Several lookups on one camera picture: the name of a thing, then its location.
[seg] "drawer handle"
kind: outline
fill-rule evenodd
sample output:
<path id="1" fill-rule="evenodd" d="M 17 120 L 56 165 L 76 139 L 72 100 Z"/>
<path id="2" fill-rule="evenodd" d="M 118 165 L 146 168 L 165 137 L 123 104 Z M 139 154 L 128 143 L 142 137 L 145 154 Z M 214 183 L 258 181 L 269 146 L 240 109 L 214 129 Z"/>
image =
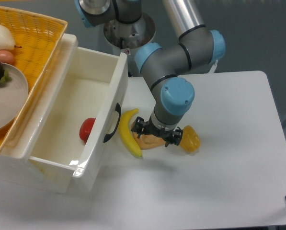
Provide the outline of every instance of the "drawer handle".
<path id="1" fill-rule="evenodd" d="M 107 141 L 109 141 L 109 140 L 113 137 L 113 135 L 115 134 L 115 132 L 116 132 L 116 130 L 117 130 L 117 127 L 118 127 L 118 125 L 119 125 L 120 116 L 121 116 L 121 107 L 120 107 L 120 104 L 119 104 L 119 103 L 116 104 L 115 111 L 118 112 L 118 115 L 119 115 L 119 116 L 118 116 L 117 123 L 116 123 L 116 126 L 115 126 L 115 129 L 113 130 L 112 133 L 106 134 L 106 135 L 104 136 L 104 140 L 103 140 L 104 143 L 106 143 Z"/>

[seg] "yellow banana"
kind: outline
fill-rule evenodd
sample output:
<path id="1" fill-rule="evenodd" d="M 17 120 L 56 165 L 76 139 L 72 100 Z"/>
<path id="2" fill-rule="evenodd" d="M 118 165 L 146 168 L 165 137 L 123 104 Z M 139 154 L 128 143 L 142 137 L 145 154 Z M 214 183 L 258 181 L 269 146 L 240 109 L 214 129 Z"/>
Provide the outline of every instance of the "yellow banana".
<path id="1" fill-rule="evenodd" d="M 129 122 L 134 114 L 138 113 L 138 109 L 133 109 L 124 112 L 120 117 L 120 122 L 118 126 L 118 132 L 121 140 L 127 149 L 132 153 L 135 157 L 142 157 L 142 150 L 134 140 L 130 130 L 129 130 Z"/>

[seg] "tomato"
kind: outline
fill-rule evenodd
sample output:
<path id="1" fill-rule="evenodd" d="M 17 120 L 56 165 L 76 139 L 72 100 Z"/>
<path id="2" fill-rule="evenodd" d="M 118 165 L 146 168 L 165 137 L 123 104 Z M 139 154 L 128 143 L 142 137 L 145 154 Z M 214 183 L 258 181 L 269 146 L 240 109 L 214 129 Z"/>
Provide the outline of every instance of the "tomato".
<path id="1" fill-rule="evenodd" d="M 90 136 L 95 120 L 96 118 L 92 118 L 92 117 L 87 118 L 81 125 L 80 131 L 79 131 L 79 137 L 81 140 L 84 141 L 84 143 L 87 142 L 87 139 Z"/>

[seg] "white plate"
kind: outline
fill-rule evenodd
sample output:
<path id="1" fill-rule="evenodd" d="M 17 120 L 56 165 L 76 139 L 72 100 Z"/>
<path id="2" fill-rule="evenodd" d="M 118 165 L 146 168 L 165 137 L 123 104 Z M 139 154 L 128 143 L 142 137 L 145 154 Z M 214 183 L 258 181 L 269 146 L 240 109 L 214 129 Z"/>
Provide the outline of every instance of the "white plate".
<path id="1" fill-rule="evenodd" d="M 10 123 L 19 113 L 28 97 L 28 82 L 16 67 L 3 63 L 12 81 L 0 84 L 0 129 Z"/>

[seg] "white drawer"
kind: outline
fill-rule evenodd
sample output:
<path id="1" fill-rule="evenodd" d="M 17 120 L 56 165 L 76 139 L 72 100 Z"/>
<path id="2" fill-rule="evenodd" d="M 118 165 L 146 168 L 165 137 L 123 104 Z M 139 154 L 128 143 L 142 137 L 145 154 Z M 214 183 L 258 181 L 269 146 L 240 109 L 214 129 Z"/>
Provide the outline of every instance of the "white drawer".
<path id="1" fill-rule="evenodd" d="M 89 191 L 120 117 L 127 87 L 127 56 L 77 47 L 65 34 L 42 89 L 18 132 L 0 154 L 0 179 L 63 193 L 72 178 Z M 79 129 L 96 117 L 86 144 Z"/>

